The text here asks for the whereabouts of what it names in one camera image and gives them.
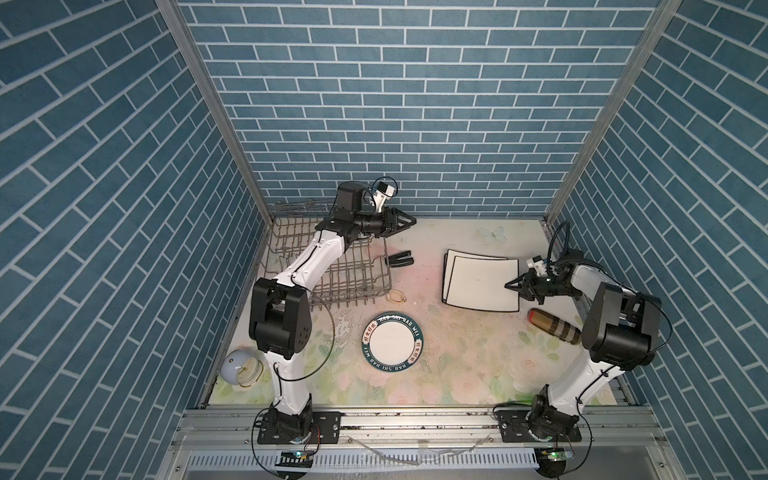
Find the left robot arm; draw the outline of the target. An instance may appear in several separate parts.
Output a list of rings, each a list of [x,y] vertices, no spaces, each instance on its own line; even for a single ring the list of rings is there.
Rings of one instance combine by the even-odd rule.
[[[259,278],[253,285],[249,336],[264,354],[273,384],[266,429],[281,442],[302,443],[317,432],[302,357],[312,332],[313,289],[354,242],[388,238],[416,224],[413,216],[385,205],[398,193],[389,176],[370,185],[341,183],[328,215],[300,255],[275,277]]]

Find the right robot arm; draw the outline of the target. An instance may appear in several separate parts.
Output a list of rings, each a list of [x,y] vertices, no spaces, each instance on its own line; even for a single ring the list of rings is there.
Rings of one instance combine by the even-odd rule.
[[[558,380],[542,387],[527,414],[528,431],[540,441],[572,439],[581,408],[611,380],[651,363],[659,348],[660,300],[622,286],[578,250],[555,261],[534,257],[528,271],[505,288],[538,304],[554,296],[590,302],[577,341],[583,352]]]

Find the white square plate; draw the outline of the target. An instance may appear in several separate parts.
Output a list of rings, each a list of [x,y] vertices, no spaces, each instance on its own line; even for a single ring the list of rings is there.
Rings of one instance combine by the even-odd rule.
[[[443,303],[447,302],[450,277],[451,277],[451,272],[453,268],[453,259],[456,256],[475,258],[475,259],[481,259],[481,260],[508,260],[508,257],[480,255],[480,254],[473,254],[469,252],[462,252],[454,249],[448,249],[443,257],[443,281],[442,281],[442,297],[441,297],[441,300]]]
[[[517,278],[518,274],[517,259],[481,260],[456,256],[446,304],[484,312],[518,312],[519,295],[504,288],[504,284]]]

